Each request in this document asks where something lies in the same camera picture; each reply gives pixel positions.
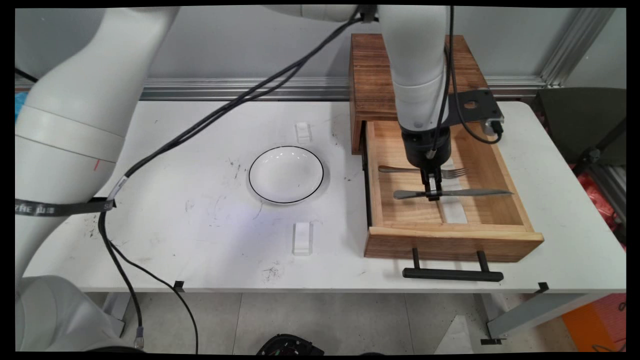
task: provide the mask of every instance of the white plate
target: white plate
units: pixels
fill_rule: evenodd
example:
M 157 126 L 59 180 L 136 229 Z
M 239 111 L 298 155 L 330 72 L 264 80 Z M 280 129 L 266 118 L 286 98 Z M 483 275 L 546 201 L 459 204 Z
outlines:
M 322 183 L 324 169 L 313 152 L 281 146 L 258 156 L 249 169 L 249 185 L 275 204 L 294 204 L 310 197 Z

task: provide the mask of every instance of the gray wall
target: gray wall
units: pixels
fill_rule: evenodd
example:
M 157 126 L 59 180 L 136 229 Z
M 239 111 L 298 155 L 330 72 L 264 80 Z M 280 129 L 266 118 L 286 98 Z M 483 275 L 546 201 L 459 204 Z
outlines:
M 575 9 L 457 6 L 462 34 L 485 76 L 538 75 Z M 15 65 L 42 76 L 88 43 L 103 9 L 17 9 Z M 150 78 L 263 78 L 320 43 L 336 23 L 299 19 L 258 5 L 188 6 L 153 62 Z M 357 24 L 354 33 L 379 33 Z M 311 59 L 298 77 L 346 77 L 349 35 Z
M 564 85 L 627 88 L 627 9 L 611 15 Z

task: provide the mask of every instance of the wooden box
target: wooden box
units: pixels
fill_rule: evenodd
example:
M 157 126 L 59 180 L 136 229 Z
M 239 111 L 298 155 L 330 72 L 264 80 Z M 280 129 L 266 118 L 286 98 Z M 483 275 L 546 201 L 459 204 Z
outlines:
M 486 82 L 462 36 L 454 37 L 458 91 L 486 88 Z M 462 188 L 496 188 L 513 195 L 458 197 L 467 224 L 445 224 L 436 202 L 395 200 L 394 190 L 424 191 L 418 173 L 381 173 L 379 165 L 412 167 L 406 159 L 397 123 L 387 53 L 379 34 L 354 34 L 349 64 L 351 141 L 362 153 L 367 188 L 369 236 L 365 256 L 516 262 L 543 242 L 534 232 L 497 145 L 473 139 L 462 126 L 451 127 L 451 159 L 469 173 Z M 479 136 L 479 124 L 469 124 Z
M 482 133 L 477 124 L 470 124 Z M 516 262 L 540 245 L 542 234 L 531 227 L 518 192 L 497 145 L 473 139 L 461 126 L 451 127 L 451 159 L 469 173 L 462 188 L 495 188 L 513 195 L 458 197 L 467 224 L 443 224 L 436 202 L 425 198 L 395 200 L 395 190 L 424 191 L 417 173 L 382 173 L 379 165 L 411 168 L 404 154 L 397 122 L 367 122 L 366 172 L 370 227 L 365 257 L 477 261 L 483 250 L 488 261 Z

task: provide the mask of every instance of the gray floor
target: gray floor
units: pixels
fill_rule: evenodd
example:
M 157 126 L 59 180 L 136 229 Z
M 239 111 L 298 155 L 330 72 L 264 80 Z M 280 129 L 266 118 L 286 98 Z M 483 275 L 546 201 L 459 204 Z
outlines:
M 101 294 L 92 294 L 97 302 Z M 192 353 L 191 320 L 172 293 L 138 294 L 145 351 Z M 576 351 L 562 319 L 518 333 L 503 345 L 480 345 L 486 315 L 471 294 L 184 294 L 200 332 L 201 354 L 255 355 L 270 337 L 289 333 L 326 355 L 380 352 L 433 354 L 456 315 L 465 315 L 475 353 Z M 123 338 L 133 342 L 136 315 L 129 304 Z

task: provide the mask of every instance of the table leg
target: table leg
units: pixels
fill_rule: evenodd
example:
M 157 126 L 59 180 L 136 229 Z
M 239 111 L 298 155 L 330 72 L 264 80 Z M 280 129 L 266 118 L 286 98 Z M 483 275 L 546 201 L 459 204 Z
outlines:
M 130 293 L 109 293 L 104 305 L 102 305 L 102 310 L 109 315 L 113 332 L 118 336 L 122 336 L 122 331 L 124 330 L 124 321 L 122 319 L 127 311 L 129 300 L 131 300 Z
M 505 338 L 518 331 L 524 331 L 545 323 L 553 318 L 577 309 L 580 306 L 596 301 L 608 294 L 554 294 L 542 293 L 502 314 L 500 306 L 488 304 L 494 301 L 494 294 L 483 296 L 487 315 L 491 319 L 487 323 L 489 336 L 492 339 Z

